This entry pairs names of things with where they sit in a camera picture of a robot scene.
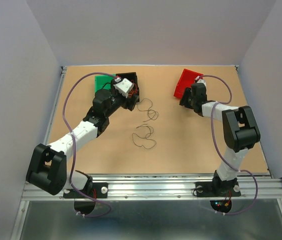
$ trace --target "metal frame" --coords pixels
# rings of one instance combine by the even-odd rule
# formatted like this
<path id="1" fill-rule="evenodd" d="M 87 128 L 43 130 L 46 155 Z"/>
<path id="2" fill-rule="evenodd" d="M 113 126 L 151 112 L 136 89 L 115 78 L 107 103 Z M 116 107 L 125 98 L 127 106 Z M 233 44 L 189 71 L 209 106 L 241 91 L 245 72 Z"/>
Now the metal frame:
<path id="1" fill-rule="evenodd" d="M 66 72 L 67 67 L 63 67 L 53 110 L 44 137 L 45 144 L 48 143 L 50 138 Z M 274 179 L 270 176 L 270 173 L 255 173 L 255 176 L 259 187 L 258 199 L 277 199 L 282 214 L 282 179 Z M 202 199 L 193 195 L 195 182 L 209 181 L 213 178 L 213 174 L 95 174 L 92 177 L 94 182 L 108 183 L 108 198 L 103 199 L 104 201 L 184 201 Z M 256 191 L 253 179 L 240 174 L 238 183 L 242 194 L 239 198 L 253 199 Z M 11 240 L 19 240 L 21 237 L 30 201 L 73 201 L 73 199 L 64 199 L 62 192 L 52 196 L 26 182 Z"/>

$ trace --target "green box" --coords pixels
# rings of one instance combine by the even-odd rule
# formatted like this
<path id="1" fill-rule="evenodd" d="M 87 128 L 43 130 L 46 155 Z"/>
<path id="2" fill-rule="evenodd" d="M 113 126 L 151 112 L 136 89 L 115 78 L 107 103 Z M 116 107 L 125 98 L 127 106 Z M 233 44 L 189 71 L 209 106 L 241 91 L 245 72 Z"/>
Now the green box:
<path id="1" fill-rule="evenodd" d="M 94 77 L 94 88 L 95 88 L 95 92 L 102 89 L 102 87 L 104 86 L 104 84 L 106 83 L 111 83 L 111 80 L 113 79 L 113 77 L 110 76 L 105 76 L 105 75 L 98 75 Z M 104 89 L 110 89 L 111 85 L 107 84 L 105 85 Z"/>

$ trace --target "red box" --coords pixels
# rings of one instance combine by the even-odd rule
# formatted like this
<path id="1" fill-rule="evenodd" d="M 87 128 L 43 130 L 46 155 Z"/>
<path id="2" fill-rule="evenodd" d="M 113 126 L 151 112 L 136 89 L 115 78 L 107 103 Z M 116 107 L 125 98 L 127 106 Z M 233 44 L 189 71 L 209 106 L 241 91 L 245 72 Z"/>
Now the red box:
<path id="1" fill-rule="evenodd" d="M 186 88 L 190 88 L 191 84 L 195 83 L 197 76 L 202 76 L 202 73 L 184 69 L 179 81 L 177 82 L 174 95 L 176 98 L 181 99 Z"/>

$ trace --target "wooden table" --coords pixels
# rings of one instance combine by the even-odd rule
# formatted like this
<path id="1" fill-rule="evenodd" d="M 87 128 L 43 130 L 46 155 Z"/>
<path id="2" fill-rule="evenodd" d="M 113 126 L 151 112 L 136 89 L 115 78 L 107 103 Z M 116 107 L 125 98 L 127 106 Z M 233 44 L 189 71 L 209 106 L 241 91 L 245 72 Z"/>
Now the wooden table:
<path id="1" fill-rule="evenodd" d="M 88 174 L 188 174 L 213 173 L 221 163 L 212 141 L 210 118 L 198 116 L 191 109 L 179 105 L 173 97 L 183 69 L 206 75 L 216 75 L 229 84 L 233 92 L 232 106 L 247 104 L 234 66 L 71 66 L 67 68 L 61 89 L 49 142 L 54 142 L 68 132 L 62 107 L 70 88 L 82 76 L 91 72 L 136 72 L 140 98 L 153 101 L 153 109 L 159 112 L 155 121 L 147 123 L 154 128 L 151 136 L 157 145 L 151 150 L 133 144 L 132 133 L 145 135 L 147 129 L 138 128 L 148 119 L 146 112 L 120 108 L 110 117 L 106 131 L 77 153 L 75 169 Z M 209 100 L 227 101 L 227 88 L 214 78 L 206 78 Z M 94 77 L 83 80 L 73 91 L 66 108 L 66 118 L 74 128 L 86 116 L 94 98 Z M 149 102 L 139 105 L 147 109 Z M 220 122 L 215 121 L 215 135 L 223 153 L 225 142 Z M 135 139 L 138 144 L 151 146 L 150 141 Z M 267 165 L 260 144 L 249 151 L 242 169 L 266 173 Z"/>

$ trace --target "wall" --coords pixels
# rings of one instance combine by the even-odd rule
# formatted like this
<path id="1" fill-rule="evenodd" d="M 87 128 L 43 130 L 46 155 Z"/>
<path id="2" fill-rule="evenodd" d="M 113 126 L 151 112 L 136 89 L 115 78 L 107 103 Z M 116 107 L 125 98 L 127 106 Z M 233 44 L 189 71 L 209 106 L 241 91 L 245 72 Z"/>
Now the wall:
<path id="1" fill-rule="evenodd" d="M 60 67 L 24 0 L 0 0 L 0 240 L 9 239 Z"/>
<path id="2" fill-rule="evenodd" d="M 261 143 L 276 178 L 282 177 L 282 0 L 277 0 L 239 68 Z"/>
<path id="3" fill-rule="evenodd" d="M 27 0 L 62 66 L 239 64 L 275 0 Z"/>

